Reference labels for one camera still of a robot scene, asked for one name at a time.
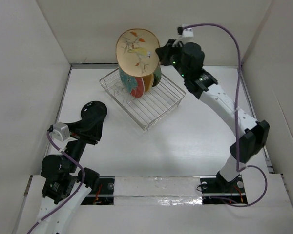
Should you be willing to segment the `light blue flower plate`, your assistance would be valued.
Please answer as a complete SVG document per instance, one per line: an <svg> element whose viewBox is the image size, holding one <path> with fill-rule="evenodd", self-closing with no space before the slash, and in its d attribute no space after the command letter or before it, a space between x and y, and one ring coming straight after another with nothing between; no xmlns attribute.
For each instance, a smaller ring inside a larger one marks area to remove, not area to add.
<svg viewBox="0 0 293 234"><path fill-rule="evenodd" d="M155 71L153 72L153 87L157 86L160 83L161 77L162 71L160 65L158 65Z"/></svg>

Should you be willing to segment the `beige floral plate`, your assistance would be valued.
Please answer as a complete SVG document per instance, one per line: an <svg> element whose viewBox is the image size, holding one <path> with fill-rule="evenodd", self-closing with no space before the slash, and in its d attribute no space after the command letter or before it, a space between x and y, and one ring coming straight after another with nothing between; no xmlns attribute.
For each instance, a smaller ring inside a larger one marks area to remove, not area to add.
<svg viewBox="0 0 293 234"><path fill-rule="evenodd" d="M159 46L156 35L147 29L126 30L116 43L118 65L130 76L148 76L159 65L159 58L155 52Z"/></svg>

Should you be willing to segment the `orange woven oval plate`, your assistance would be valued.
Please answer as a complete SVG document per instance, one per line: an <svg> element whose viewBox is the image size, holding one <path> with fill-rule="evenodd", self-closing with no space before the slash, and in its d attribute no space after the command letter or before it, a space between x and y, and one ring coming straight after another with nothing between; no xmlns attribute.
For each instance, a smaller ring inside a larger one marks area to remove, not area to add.
<svg viewBox="0 0 293 234"><path fill-rule="evenodd" d="M151 90L151 88L153 87L154 75L150 74L147 76L143 76L142 79L144 82L144 92L149 92Z"/></svg>

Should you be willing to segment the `red and teal plate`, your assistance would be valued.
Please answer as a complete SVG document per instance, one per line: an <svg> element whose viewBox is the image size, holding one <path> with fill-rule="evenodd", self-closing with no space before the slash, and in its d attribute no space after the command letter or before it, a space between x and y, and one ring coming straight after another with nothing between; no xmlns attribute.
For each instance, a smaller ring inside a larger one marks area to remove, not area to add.
<svg viewBox="0 0 293 234"><path fill-rule="evenodd" d="M141 77L130 76L119 68L119 75L123 86L135 98L141 98L145 92L144 81Z"/></svg>

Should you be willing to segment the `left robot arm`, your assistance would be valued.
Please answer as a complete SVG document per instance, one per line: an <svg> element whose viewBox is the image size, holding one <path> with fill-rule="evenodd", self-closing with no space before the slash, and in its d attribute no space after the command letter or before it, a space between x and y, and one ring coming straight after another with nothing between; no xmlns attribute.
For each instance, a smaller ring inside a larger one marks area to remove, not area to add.
<svg viewBox="0 0 293 234"><path fill-rule="evenodd" d="M63 234L74 213L90 193L99 188L98 172L84 168L80 159L88 144L96 145L102 136L105 114L82 114L73 123L58 122L47 130L49 143L58 151L42 161L45 178L36 223L30 234Z"/></svg>

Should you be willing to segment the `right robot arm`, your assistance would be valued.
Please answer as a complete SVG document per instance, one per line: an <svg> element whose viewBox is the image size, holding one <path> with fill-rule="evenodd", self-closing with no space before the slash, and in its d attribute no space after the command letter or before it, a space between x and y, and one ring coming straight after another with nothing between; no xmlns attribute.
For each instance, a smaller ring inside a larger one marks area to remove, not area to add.
<svg viewBox="0 0 293 234"><path fill-rule="evenodd" d="M217 79L203 68L205 54L194 42L180 43L169 39L165 46L155 50L162 65L173 66L184 80L187 90L210 107L238 137L230 146L230 156L217 173L216 186L222 192L233 187L239 170L265 146L270 125L258 121L235 107Z"/></svg>

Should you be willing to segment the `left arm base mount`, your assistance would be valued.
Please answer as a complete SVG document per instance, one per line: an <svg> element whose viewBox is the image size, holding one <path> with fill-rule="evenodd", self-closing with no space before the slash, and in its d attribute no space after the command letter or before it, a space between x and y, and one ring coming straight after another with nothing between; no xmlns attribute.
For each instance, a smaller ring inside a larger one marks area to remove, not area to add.
<svg viewBox="0 0 293 234"><path fill-rule="evenodd" d="M82 205L113 205L115 177L101 177L99 185L82 201Z"/></svg>

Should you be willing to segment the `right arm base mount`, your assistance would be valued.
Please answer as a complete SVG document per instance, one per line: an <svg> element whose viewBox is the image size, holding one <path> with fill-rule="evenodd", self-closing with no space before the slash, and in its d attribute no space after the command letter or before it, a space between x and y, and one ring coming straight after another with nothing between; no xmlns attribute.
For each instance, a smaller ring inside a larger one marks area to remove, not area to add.
<svg viewBox="0 0 293 234"><path fill-rule="evenodd" d="M197 191L201 192L203 204L247 204L243 179L237 177L233 182L222 182L217 177L201 177Z"/></svg>

